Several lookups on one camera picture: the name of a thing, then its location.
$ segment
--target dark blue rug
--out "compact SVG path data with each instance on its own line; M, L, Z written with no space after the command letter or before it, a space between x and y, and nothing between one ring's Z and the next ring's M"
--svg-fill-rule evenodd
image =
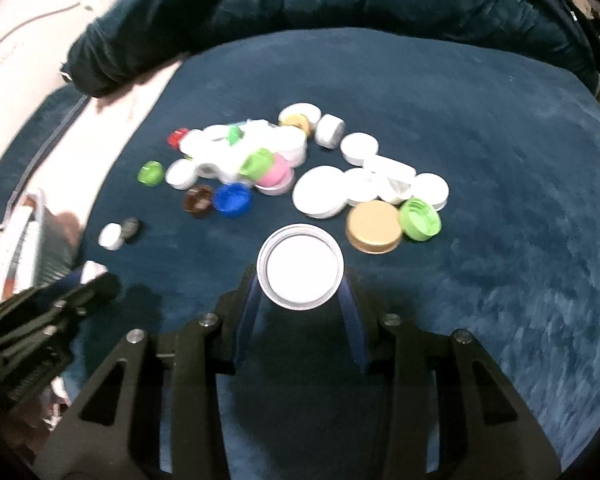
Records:
M442 232L369 256L346 241L346 213L307 219L290 195L254 194L239 219L194 220L183 192L136 182L168 166L175 128L275 120L317 104L347 131L375 135L382 155L442 175ZM313 143L298 173L338 151ZM108 222L137 216L142 238L97 245ZM600 106L574 75L515 54L361 29L295 31L191 57L113 165L84 234L84 258L122 279L123 297L75 343L74 387L131 328L174 330L213 308L265 238L310 222L391 308L426 330L467 327L499 362L563 465L600 425ZM336 305L290 312L264 303L247 361L220 380L235 479L362 478L379 386L358 375Z

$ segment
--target bottle cap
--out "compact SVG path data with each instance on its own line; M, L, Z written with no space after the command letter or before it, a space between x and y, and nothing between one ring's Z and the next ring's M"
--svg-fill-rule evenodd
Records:
M280 126L295 126L296 128L300 128L307 137L310 137L314 132L309 119L302 114L289 115L284 121L280 121Z
M344 259L328 232L294 224L267 238L258 254L256 273L263 292L275 304L309 310L336 293L344 275Z
M320 117L322 116L320 108L316 105L309 103L295 103L284 108L279 113L278 122L284 123L286 118L295 114L304 115L309 120L312 130L315 130L315 127L318 125L318 121L320 121Z
M280 183L276 184L272 187L263 187L256 185L256 189L264 195L269 196L278 196L284 195L289 192L291 188L294 186L295 174L294 170L291 168L287 169L285 177L280 181Z
M431 204L433 209L440 211L446 205L449 197L449 186L445 179L433 173L421 173L413 179L411 192L414 198Z
M244 133L238 126L231 124L229 126L229 133L226 134L226 140L229 141L230 146L233 146L236 142L238 142L243 137L243 135L244 135Z
M117 251L125 242L122 237L122 226L120 224L107 224L100 231L98 244L109 251Z
M378 198L377 184L374 174L363 168L352 168L344 172L344 185L347 193L347 203L358 205Z
M279 184L289 173L289 163L280 155L276 153L273 158L273 166L269 168L269 171L259 181L258 186L262 187L274 187Z
M368 156L378 152L378 141L375 137L362 132L349 134L340 143L342 156L349 164L362 166Z
M298 179L294 206L312 218L330 218L347 204L344 173L333 166L318 166Z
M345 232L351 245L363 253L393 251L402 238L398 210L380 200L360 203L349 211Z
M157 186L164 178L164 170L162 164L155 160L150 160L146 163L138 173L138 182L145 186Z
M273 162L273 153L266 148L260 148L247 157L240 167L240 174L257 182L267 174L267 171L273 166Z
M167 184L175 189L189 189L198 179L196 165L188 158L176 160L169 166L164 179Z
M419 198L411 198L402 204L398 220L404 233L417 242L429 240L442 229L436 210Z
M182 138L189 133L188 128L178 128L174 132L171 132L169 137L167 137L167 143L175 150L179 149L180 141Z
M407 186L416 176L416 170L411 166L380 155L368 156L364 161L363 168Z
M182 208L193 218L204 218L213 211L214 190L210 186L194 186L187 191Z
M315 142L330 150L340 143L343 135L344 121L329 114L323 115L315 127Z
M213 204L222 216L237 218L251 208L251 193L239 182L225 184L216 190Z

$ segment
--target white bottle cap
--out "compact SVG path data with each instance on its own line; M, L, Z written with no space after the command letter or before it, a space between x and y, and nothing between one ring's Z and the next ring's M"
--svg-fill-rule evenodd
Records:
M347 203L356 206L378 198L374 174L363 168L353 168L344 172Z
M344 259L328 232L294 224L267 238L258 254L256 273L271 301L291 310L309 310L336 293L344 275Z
M411 185L416 176L416 170L411 166L380 155L367 157L363 167L366 170L373 171L375 174L385 176L408 186Z
M117 251L124 243L122 238L122 226L120 224L107 224L100 231L98 243L109 251Z
M164 175L165 182L175 189L189 189L197 179L196 165L187 158L176 160Z
M368 156L378 152L378 141L375 137L362 132L349 134L340 143L342 156L349 164L362 166Z
M338 117L323 115L315 127L315 142L324 148L332 150L344 135L344 121Z
M375 173L372 174L376 176L374 182L380 200L388 202L389 204L398 205L411 198L411 189L408 184L402 184Z
M449 186L441 176L433 173L421 173L413 179L411 192L415 198L424 200L440 211L449 197Z
M330 218L347 204L344 173L333 166L307 171L296 183L294 206L312 218Z
M286 118L295 114L304 115L311 123L312 130L315 130L315 127L318 125L318 121L320 121L320 117L322 116L320 108L316 105L309 103L295 103L289 105L278 114L278 122L283 123Z
M284 195L289 192L291 188L294 186L295 173L294 170L289 168L289 171L286 172L285 177L280 181L279 184L276 184L273 187L262 187L256 184L256 189L261 192L263 195L269 196L278 196Z
M196 152L203 144L206 144L206 139L202 135L202 130L191 130L180 139L179 147L182 153L195 159Z

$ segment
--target blue cap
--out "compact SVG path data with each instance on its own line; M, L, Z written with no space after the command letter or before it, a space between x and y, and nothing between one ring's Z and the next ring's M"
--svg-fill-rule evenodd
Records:
M225 184L216 190L213 204L222 216L237 218L251 208L251 192L239 182Z

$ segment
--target green cap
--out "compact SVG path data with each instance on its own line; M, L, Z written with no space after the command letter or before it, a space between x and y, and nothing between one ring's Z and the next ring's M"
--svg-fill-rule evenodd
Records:
M160 162L150 160L138 172L138 182L145 186L157 186L164 178L164 170Z
M398 222L403 232L417 242L429 240L442 229L440 215L432 206L419 198L411 198L402 204L398 213Z
M240 168L240 174L257 182L271 169L274 159L273 153L265 148L260 148L247 157Z
M229 146L233 146L236 142L238 142L242 138L243 135L244 135L244 133L238 126L231 124L229 126L229 133L226 134L226 140L229 141Z

